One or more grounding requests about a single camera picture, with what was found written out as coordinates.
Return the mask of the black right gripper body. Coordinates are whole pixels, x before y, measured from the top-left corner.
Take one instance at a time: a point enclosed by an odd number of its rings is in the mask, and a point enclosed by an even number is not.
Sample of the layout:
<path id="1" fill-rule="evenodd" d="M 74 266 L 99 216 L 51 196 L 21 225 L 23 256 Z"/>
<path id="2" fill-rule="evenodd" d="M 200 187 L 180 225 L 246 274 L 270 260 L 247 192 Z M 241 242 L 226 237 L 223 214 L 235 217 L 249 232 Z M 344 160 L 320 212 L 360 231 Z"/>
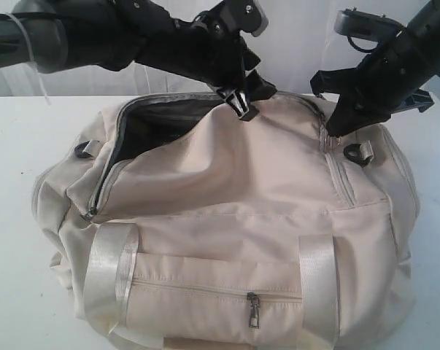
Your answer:
<path id="1" fill-rule="evenodd" d="M 384 113 L 433 106 L 421 90 L 440 72 L 440 1 L 429 1 L 399 33 L 356 68 L 358 104 Z"/>

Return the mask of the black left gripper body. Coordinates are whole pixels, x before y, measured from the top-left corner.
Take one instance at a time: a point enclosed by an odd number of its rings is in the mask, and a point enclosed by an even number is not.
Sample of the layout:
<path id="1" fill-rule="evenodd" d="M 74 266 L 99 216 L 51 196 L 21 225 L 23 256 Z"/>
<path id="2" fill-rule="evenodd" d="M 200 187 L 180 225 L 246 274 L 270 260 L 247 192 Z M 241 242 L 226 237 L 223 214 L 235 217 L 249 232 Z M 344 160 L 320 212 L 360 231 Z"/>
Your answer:
<path id="1" fill-rule="evenodd" d="M 153 1 L 111 1 L 135 46 L 130 60 L 203 82 L 245 90 L 246 73 L 260 62 L 239 25 L 239 2 L 220 1 L 190 22 Z"/>

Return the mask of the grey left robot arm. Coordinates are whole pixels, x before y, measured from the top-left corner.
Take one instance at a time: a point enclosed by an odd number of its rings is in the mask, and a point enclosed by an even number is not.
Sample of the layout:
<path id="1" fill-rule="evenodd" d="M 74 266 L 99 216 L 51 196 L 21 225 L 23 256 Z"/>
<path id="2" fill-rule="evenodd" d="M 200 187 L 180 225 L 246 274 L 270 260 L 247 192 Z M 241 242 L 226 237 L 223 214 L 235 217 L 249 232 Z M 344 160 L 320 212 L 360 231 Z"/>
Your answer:
<path id="1" fill-rule="evenodd" d="M 221 1 L 190 21 L 153 1 L 20 1 L 0 13 L 0 69 L 29 63 L 43 74 L 121 71 L 138 63 L 203 82 L 249 121 L 258 113 L 254 102 L 277 92 L 243 39 L 267 25 L 256 1 Z"/>

